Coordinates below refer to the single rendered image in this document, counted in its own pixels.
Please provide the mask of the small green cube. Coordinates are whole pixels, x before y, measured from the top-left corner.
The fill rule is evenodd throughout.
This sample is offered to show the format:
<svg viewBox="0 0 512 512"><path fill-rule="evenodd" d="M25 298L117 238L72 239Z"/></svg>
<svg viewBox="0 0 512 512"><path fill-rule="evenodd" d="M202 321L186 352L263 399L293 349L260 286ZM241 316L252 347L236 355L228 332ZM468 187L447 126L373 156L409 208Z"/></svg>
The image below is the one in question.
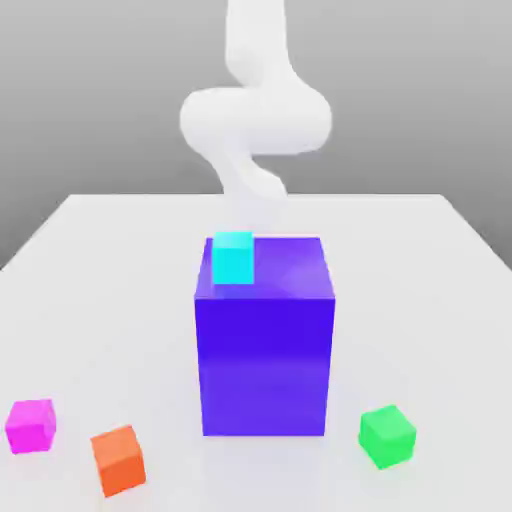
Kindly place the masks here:
<svg viewBox="0 0 512 512"><path fill-rule="evenodd" d="M410 460L416 435L416 427L394 404L361 415L358 441L378 469Z"/></svg>

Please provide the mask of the large purple box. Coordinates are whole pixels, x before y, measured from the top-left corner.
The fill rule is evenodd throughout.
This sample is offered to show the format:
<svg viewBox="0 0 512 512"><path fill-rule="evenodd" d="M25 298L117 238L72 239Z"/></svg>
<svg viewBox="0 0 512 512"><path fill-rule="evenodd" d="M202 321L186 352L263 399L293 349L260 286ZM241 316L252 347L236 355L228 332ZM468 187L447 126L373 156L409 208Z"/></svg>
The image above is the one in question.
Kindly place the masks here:
<svg viewBox="0 0 512 512"><path fill-rule="evenodd" d="M258 238L254 283L219 286L207 241L194 306L204 435L324 434L336 297L319 238Z"/></svg>

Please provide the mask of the small magenta cube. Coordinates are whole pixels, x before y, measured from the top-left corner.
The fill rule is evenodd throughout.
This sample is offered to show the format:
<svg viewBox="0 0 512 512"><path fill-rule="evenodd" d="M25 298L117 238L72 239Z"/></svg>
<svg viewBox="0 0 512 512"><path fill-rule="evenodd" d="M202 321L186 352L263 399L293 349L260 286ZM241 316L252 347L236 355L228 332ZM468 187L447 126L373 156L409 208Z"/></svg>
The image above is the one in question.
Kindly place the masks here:
<svg viewBox="0 0 512 512"><path fill-rule="evenodd" d="M56 427L51 399L16 401L5 424L11 452L17 455L49 451Z"/></svg>

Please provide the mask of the small orange cube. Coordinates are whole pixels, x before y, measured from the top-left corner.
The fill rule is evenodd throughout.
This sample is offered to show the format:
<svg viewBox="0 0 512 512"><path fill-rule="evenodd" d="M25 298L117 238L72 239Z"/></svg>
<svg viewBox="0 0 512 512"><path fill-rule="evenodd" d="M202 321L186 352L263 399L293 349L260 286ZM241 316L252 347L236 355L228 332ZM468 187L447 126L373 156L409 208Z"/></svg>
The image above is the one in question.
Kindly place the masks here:
<svg viewBox="0 0 512 512"><path fill-rule="evenodd" d="M105 497L146 482L143 452L131 425L99 434L90 441Z"/></svg>

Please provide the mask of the small cyan cube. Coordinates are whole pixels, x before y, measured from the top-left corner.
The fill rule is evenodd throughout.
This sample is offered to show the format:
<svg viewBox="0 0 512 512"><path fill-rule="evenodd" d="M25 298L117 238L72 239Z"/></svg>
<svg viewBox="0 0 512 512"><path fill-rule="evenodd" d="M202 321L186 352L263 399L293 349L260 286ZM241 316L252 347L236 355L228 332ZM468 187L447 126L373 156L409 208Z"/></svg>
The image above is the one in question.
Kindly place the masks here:
<svg viewBox="0 0 512 512"><path fill-rule="evenodd" d="M215 285L254 283L254 236L248 231L217 232L212 241Z"/></svg>

